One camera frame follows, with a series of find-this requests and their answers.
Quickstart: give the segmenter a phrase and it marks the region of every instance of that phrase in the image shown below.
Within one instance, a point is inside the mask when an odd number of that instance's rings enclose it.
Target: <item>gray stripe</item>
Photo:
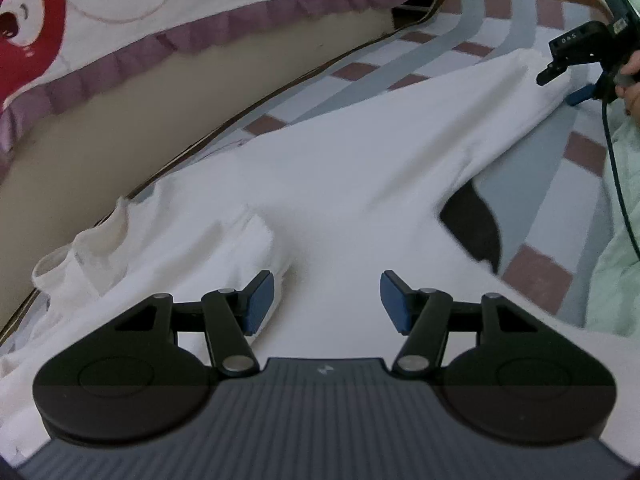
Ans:
[[[354,81],[341,92],[303,114],[296,122],[305,121],[380,94],[399,79],[413,73],[416,69],[476,35],[483,20],[484,0],[462,0],[462,16],[452,31],[434,38],[404,56],[381,66],[362,79]],[[419,26],[410,28],[404,33],[418,28]]]
[[[575,326],[584,326],[591,274],[612,236],[609,201],[603,188],[596,203],[586,244],[578,262],[578,269],[564,297],[562,307],[558,311],[558,319]]]
[[[530,48],[536,41],[538,10],[536,0],[511,0],[513,17],[511,27],[504,42],[484,60],[504,56],[518,48]]]
[[[589,9],[567,4],[564,6],[564,18],[568,28],[577,27],[589,19]],[[533,46],[538,24],[535,0],[513,0],[513,21],[507,39],[496,49],[500,51],[498,55]],[[572,87],[580,88],[587,84],[587,73],[585,66],[574,67]],[[478,194],[486,200],[500,227],[500,275],[529,234],[564,155],[576,116],[575,108],[561,105],[474,179]]]
[[[586,81],[585,67],[572,81]],[[561,105],[496,163],[475,177],[478,194],[494,213],[502,242],[502,275],[526,240],[564,155],[577,110]]]

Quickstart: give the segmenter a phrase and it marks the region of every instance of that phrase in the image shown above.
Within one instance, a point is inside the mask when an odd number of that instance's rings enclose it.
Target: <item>mattress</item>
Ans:
[[[591,18],[609,19],[600,0],[436,0],[421,22],[258,103],[191,146],[131,196],[141,200],[162,174],[286,124],[517,48],[548,55],[551,39]],[[598,75],[597,67],[578,67],[572,84],[580,88]],[[604,160],[598,105],[562,105],[449,197],[442,204],[441,220],[467,252],[501,280],[546,312],[581,326],[591,271],[610,237]],[[22,312],[30,304],[34,312],[44,309],[45,303],[46,298],[34,294]],[[5,350],[11,345],[7,342]]]

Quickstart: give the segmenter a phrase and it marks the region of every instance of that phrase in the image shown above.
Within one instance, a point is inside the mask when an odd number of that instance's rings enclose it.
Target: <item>bed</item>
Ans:
[[[391,32],[403,1],[2,0],[0,326],[43,251],[252,103]]]
[[[305,75],[176,156],[130,197],[142,200],[167,172],[299,121],[452,70],[534,48],[590,18],[607,21],[600,0],[436,0],[423,20]],[[572,84],[595,81],[578,67]],[[476,260],[564,322],[582,326],[591,271],[610,239],[602,187],[604,133],[598,105],[562,105],[442,207],[441,220]],[[32,293],[5,329],[26,331],[46,298]]]

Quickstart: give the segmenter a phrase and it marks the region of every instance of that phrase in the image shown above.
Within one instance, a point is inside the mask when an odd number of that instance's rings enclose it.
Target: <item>red cartoon print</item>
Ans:
[[[65,13],[65,0],[0,0],[0,112],[56,59]]]

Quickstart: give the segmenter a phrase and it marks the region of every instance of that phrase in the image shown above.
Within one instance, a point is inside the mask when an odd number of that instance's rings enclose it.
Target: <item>black cable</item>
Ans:
[[[609,90],[612,90],[614,85],[612,76],[607,78],[607,83],[609,86]],[[611,140],[611,132],[609,131],[609,120],[607,119],[607,95],[608,95],[608,92],[605,92],[605,97],[602,98],[602,124],[604,126],[604,136],[607,139],[607,149],[609,150],[609,159],[611,161],[611,172],[613,173],[613,183],[616,186],[616,193],[618,194],[618,203],[620,204],[620,211],[622,212],[622,218],[625,221],[626,232],[629,235],[629,239],[631,240],[631,245],[633,245],[634,247],[636,256],[640,261],[640,248],[638,247],[638,242],[636,241],[636,235],[634,234],[634,230],[631,227],[631,221],[629,220],[629,215],[626,212],[625,199],[622,196],[622,188],[620,187],[620,178],[618,176],[618,167],[616,165],[616,156],[613,153],[613,142]]]

